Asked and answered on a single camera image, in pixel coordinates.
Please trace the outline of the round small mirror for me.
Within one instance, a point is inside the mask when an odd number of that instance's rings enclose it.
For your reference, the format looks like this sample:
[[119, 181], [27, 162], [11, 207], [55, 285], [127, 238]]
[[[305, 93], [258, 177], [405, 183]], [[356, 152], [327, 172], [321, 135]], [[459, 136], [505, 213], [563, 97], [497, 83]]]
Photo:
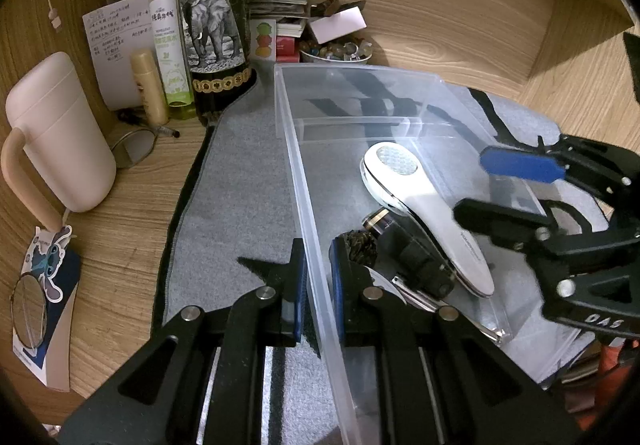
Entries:
[[36, 358], [47, 327], [47, 298], [38, 279], [24, 274], [11, 295], [13, 329], [26, 353]]

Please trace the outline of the stack of books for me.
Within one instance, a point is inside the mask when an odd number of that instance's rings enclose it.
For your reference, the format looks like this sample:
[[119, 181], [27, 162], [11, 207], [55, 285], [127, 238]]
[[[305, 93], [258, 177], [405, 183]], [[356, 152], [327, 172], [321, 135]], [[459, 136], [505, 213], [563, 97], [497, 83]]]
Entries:
[[299, 40], [314, 0], [247, 0], [250, 11], [250, 58], [298, 63]]

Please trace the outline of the green spray bottle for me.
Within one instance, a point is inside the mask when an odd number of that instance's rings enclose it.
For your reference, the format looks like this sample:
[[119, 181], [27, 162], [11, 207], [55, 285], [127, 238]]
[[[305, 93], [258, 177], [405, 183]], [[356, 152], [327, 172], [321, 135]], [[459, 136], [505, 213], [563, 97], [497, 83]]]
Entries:
[[178, 0], [149, 0], [152, 35], [169, 116], [178, 120], [196, 115], [182, 40]]

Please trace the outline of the grey rug with black letters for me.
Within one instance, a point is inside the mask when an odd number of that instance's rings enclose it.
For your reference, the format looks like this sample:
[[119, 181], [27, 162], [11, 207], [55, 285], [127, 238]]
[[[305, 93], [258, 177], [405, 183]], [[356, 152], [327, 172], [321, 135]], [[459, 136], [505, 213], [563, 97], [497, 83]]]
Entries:
[[[439, 81], [433, 75], [391, 70], [351, 70], [346, 77], [334, 70], [293, 68], [293, 84], [286, 78], [293, 118], [399, 117], [397, 126], [375, 120], [348, 126], [329, 122], [329, 134], [300, 146], [310, 183], [309, 202], [295, 198], [288, 144], [273, 84], [273, 68], [257, 70], [258, 81], [223, 114], [218, 127], [208, 130], [198, 158], [184, 183], [160, 260], [153, 331], [187, 305], [205, 311], [231, 306], [241, 295], [266, 281], [267, 272], [243, 259], [281, 263], [293, 239], [304, 236], [299, 212], [314, 215], [324, 269], [331, 236], [355, 228], [366, 211], [377, 205], [362, 184], [357, 164], [374, 142], [416, 138], [424, 145], [432, 182], [452, 205], [465, 193], [487, 193], [491, 199], [512, 199], [515, 207], [540, 210], [543, 200], [559, 200], [577, 208], [595, 231], [608, 222], [596, 201], [564, 182], [524, 185], [516, 179], [480, 178], [477, 157], [497, 131], [470, 89]], [[461, 148], [466, 176], [454, 177], [452, 158], [442, 144]], [[541, 294], [524, 257], [487, 249], [496, 292], [489, 300], [474, 298], [462, 286], [448, 299], [480, 317], [485, 326], [506, 332], [501, 351], [534, 380], [544, 383], [570, 364], [594, 341], [594, 333], [546, 321]], [[329, 272], [311, 273], [328, 281]], [[307, 292], [302, 343], [294, 349], [269, 352], [268, 413], [262, 425], [263, 444], [343, 444], [328, 369], [323, 364], [314, 328], [311, 290]], [[379, 444], [380, 423], [374, 387], [373, 352], [345, 352], [345, 375], [358, 419], [360, 444]]]

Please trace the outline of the keys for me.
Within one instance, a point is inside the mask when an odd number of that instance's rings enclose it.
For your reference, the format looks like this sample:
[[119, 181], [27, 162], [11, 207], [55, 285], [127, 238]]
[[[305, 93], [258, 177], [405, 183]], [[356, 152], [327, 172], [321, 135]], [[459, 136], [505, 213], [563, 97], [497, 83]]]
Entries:
[[[440, 300], [434, 300], [421, 291], [412, 290], [404, 281], [396, 276], [392, 279], [392, 284], [399, 291], [399, 293], [405, 298], [405, 300], [417, 307], [418, 309], [424, 309], [424, 311], [436, 313], [442, 311], [446, 315], [454, 315], [454, 313], [460, 314], [460, 311], [454, 306]], [[470, 322], [491, 342], [495, 344], [501, 344], [506, 334], [502, 330], [490, 329], [474, 319], [470, 319]]]

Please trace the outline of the eyeglasses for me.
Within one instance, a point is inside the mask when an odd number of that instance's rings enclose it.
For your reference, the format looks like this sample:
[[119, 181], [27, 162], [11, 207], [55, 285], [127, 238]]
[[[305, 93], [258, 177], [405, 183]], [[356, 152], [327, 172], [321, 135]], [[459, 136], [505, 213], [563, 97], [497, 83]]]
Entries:
[[132, 126], [117, 124], [107, 134], [107, 143], [118, 170], [130, 169], [148, 158], [160, 139], [176, 140], [180, 138], [178, 130], [168, 127]]

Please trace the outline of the dark wine bottle elephant label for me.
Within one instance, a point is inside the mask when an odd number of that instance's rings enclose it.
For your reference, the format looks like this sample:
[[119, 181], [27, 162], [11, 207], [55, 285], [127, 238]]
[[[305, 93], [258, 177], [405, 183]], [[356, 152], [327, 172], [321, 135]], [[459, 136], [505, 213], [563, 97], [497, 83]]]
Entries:
[[196, 114], [208, 127], [255, 83], [248, 60], [246, 0], [179, 0], [179, 4]]

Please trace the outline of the yellow tube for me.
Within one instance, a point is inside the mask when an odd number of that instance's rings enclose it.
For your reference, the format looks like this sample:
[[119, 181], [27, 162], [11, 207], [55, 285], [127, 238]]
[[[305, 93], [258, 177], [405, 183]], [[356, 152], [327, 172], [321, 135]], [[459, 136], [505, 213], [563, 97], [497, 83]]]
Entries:
[[146, 118], [153, 126], [164, 126], [169, 121], [168, 105], [152, 52], [135, 50], [130, 55], [130, 65]]

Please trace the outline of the clear plastic storage box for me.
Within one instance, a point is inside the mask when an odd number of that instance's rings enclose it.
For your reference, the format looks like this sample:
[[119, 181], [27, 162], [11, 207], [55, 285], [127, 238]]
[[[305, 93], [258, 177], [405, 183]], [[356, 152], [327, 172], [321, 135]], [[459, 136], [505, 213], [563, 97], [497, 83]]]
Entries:
[[[382, 208], [419, 229], [421, 219], [383, 187], [363, 178], [360, 162], [381, 142], [404, 146], [443, 202], [454, 208], [475, 198], [525, 212], [544, 214], [541, 199], [578, 206], [568, 185], [534, 185], [509, 176], [490, 176], [480, 153], [497, 145], [494, 131], [469, 89], [426, 72], [349, 64], [277, 64], [274, 68], [278, 134], [288, 150], [299, 226], [310, 252], [311, 306], [320, 323], [321, 351], [329, 352], [328, 374], [341, 439], [346, 444], [379, 444], [373, 351], [344, 351], [340, 324], [329, 314], [335, 302], [330, 280], [330, 243], [361, 227], [367, 214]], [[578, 209], [586, 213], [586, 207]], [[498, 347], [536, 382], [554, 375], [573, 358], [579, 330], [546, 321], [541, 294], [524, 257], [478, 239], [491, 265], [495, 292], [481, 299], [466, 274], [455, 278], [446, 298], [465, 315], [497, 332]]]

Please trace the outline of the handwritten paper note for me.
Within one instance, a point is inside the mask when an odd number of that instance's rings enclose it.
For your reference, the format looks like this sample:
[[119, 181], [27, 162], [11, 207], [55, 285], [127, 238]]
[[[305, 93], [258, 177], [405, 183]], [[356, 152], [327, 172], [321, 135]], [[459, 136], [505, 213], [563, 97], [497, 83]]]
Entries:
[[142, 105], [130, 55], [154, 49], [149, 0], [120, 0], [82, 16], [96, 82], [108, 110]]

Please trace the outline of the white card on bowl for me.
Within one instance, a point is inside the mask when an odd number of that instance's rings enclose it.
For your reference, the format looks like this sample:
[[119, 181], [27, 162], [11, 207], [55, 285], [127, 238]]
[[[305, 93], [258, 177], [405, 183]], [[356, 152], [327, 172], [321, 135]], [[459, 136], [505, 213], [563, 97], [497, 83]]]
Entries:
[[353, 34], [366, 27], [367, 23], [358, 6], [337, 12], [329, 17], [318, 18], [309, 24], [314, 40], [320, 44]]

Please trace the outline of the blue cartoon sticker card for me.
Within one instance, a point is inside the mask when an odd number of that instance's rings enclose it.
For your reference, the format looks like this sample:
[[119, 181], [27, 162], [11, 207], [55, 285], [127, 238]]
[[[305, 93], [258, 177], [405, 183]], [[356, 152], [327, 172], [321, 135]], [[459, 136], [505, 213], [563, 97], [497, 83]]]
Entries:
[[48, 389], [70, 391], [70, 328], [80, 280], [80, 257], [70, 248], [73, 228], [56, 233], [38, 227], [24, 255], [21, 274], [34, 275], [47, 298], [47, 327], [36, 358], [22, 348], [12, 324], [12, 350]]

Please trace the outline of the white handheld beauty device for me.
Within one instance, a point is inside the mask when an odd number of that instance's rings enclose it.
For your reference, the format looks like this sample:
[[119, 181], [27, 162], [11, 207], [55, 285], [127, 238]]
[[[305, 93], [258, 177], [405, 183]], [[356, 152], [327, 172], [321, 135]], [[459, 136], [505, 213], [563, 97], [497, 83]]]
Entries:
[[454, 220], [452, 209], [411, 150], [395, 142], [376, 143], [364, 153], [360, 171], [372, 196], [413, 217], [425, 229], [469, 291], [480, 298], [495, 293], [494, 279], [480, 245]]

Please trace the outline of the white bowl of small items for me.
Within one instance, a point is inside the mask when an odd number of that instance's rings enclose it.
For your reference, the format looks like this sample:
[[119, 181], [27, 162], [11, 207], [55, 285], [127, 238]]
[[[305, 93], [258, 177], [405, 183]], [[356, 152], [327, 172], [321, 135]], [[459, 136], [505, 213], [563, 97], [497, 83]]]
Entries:
[[358, 38], [325, 44], [302, 40], [298, 48], [300, 60], [305, 63], [367, 64], [373, 55], [373, 43], [367, 39]]

